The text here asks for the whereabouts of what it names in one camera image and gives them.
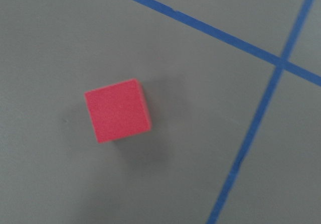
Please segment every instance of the cube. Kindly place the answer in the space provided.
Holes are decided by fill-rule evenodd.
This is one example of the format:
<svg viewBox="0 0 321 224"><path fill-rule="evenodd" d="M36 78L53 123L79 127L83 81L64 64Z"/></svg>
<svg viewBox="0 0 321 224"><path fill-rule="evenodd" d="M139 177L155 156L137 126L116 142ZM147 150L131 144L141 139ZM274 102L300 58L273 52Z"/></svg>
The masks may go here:
<svg viewBox="0 0 321 224"><path fill-rule="evenodd" d="M137 79L94 89L84 95L97 142L151 130L147 104Z"/></svg>

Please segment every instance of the red square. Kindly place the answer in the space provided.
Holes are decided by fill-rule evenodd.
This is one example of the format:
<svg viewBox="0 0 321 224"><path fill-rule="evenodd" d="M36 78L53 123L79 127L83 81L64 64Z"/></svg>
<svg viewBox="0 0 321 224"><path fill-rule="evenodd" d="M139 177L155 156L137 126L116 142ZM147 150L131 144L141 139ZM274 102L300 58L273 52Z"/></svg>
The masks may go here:
<svg viewBox="0 0 321 224"><path fill-rule="evenodd" d="M151 129L151 121L137 79L85 93L88 111L99 143Z"/></svg>

